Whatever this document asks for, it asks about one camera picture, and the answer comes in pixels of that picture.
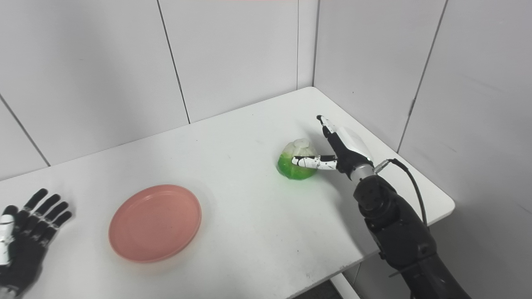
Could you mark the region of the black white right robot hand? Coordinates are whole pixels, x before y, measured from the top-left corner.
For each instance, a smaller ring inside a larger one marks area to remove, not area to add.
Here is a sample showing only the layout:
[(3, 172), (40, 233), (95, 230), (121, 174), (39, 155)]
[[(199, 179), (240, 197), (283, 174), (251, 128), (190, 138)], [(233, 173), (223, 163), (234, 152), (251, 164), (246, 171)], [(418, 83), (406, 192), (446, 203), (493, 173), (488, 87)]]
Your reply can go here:
[(302, 168), (337, 170), (349, 179), (354, 172), (361, 172), (359, 180), (374, 175), (374, 160), (361, 137), (347, 127), (337, 127), (317, 115), (322, 125), (323, 136), (329, 142), (334, 155), (294, 156), (291, 163)]

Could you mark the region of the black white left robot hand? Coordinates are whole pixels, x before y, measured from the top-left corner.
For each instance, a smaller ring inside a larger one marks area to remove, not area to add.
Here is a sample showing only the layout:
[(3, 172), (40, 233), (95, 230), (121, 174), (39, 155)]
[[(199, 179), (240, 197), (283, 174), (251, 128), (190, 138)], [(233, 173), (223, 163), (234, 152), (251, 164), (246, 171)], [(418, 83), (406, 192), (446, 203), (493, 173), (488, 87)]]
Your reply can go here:
[(71, 217), (58, 194), (40, 189), (21, 208), (9, 205), (1, 214), (2, 299), (20, 298), (37, 280), (52, 239)]

